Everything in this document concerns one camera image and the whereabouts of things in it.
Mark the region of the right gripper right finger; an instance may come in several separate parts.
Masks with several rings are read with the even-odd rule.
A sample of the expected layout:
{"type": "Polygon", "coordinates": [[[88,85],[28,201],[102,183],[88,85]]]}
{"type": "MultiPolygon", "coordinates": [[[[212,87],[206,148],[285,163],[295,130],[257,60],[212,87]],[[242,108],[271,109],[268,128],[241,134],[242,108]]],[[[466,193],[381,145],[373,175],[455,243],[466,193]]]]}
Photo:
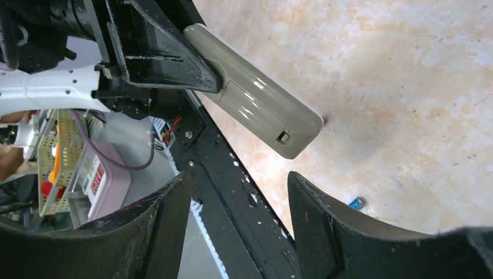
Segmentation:
{"type": "Polygon", "coordinates": [[[370,217],[288,175],[295,248],[303,278],[491,278],[492,228],[438,235],[370,217]]]}

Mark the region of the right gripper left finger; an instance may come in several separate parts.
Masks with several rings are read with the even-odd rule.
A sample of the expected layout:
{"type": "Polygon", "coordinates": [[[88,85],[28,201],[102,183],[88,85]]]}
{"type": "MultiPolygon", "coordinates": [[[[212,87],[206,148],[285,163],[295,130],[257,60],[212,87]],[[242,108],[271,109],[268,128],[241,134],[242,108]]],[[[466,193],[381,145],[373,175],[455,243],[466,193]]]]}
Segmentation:
{"type": "Polygon", "coordinates": [[[1,225],[2,278],[177,278],[192,178],[75,230],[34,233],[1,225]]]}

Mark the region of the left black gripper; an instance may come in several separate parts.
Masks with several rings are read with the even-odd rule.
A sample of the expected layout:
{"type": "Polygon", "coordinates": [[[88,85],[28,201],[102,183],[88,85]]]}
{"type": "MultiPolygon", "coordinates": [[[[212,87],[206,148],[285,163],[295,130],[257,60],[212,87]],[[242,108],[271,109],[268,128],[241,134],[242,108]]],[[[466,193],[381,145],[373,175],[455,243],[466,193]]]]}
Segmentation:
{"type": "Polygon", "coordinates": [[[203,20],[193,1],[51,1],[51,23],[98,44],[93,97],[134,119],[172,119],[184,90],[217,93],[222,78],[185,38],[203,20]]]}

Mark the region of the grey white remote control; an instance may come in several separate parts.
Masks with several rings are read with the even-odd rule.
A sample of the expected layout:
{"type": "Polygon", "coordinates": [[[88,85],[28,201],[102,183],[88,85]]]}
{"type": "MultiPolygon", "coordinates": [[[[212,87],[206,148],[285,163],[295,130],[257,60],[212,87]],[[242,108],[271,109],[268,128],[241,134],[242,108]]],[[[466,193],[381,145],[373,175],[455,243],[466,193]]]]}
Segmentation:
{"type": "Polygon", "coordinates": [[[203,24],[184,36],[219,72],[220,91],[204,95],[286,159],[320,133],[323,118],[273,81],[203,24]]]}

